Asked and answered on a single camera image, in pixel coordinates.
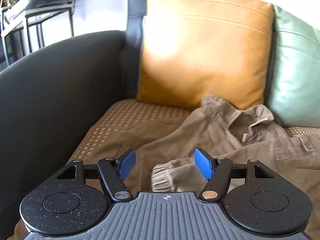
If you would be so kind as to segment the brown corduroy jacket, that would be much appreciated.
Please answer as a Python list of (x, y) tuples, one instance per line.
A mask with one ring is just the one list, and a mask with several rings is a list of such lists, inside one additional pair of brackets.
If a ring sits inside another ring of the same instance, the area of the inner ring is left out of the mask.
[(208, 95), (183, 123), (158, 119), (120, 131), (83, 161), (133, 149), (136, 164), (125, 181), (132, 193), (200, 192), (206, 181), (194, 163), (196, 148), (240, 164), (257, 159), (300, 188), (312, 202), (306, 233), (319, 239), (319, 129), (283, 128), (264, 105), (242, 111)]

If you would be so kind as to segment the woven brown seat mat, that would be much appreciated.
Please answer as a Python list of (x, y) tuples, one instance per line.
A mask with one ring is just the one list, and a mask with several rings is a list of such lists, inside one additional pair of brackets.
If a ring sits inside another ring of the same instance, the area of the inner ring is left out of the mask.
[(121, 100), (112, 105), (88, 130), (70, 159), (85, 160), (109, 137), (120, 131), (158, 119), (183, 123), (191, 114), (192, 111), (183, 108), (148, 104), (135, 99)]

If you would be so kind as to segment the black leather sofa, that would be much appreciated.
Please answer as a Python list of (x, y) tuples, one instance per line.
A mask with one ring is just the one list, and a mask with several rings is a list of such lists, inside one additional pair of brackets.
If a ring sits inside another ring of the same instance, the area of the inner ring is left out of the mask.
[(76, 36), (1, 72), (1, 239), (22, 199), (59, 170), (89, 128), (138, 89), (146, 0), (128, 0), (127, 29)]

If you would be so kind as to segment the green leather cushion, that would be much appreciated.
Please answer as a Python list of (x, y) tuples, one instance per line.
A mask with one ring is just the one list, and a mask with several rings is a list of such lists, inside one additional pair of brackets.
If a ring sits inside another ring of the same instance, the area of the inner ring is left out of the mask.
[(266, 105), (281, 126), (319, 127), (319, 30), (274, 6)]

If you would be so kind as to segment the orange leather cushion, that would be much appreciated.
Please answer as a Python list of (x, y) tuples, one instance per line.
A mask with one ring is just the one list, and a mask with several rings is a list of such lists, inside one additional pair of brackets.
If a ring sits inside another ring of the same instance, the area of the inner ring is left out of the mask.
[(274, 10), (261, 0), (146, 0), (137, 99), (195, 109), (264, 100)]

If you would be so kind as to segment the black metal side table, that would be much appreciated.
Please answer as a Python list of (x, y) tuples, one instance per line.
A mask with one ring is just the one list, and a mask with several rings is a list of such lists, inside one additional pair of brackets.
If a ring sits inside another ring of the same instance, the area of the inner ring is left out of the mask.
[(1, 7), (1, 69), (64, 38), (74, 36), (76, 0), (19, 0)]

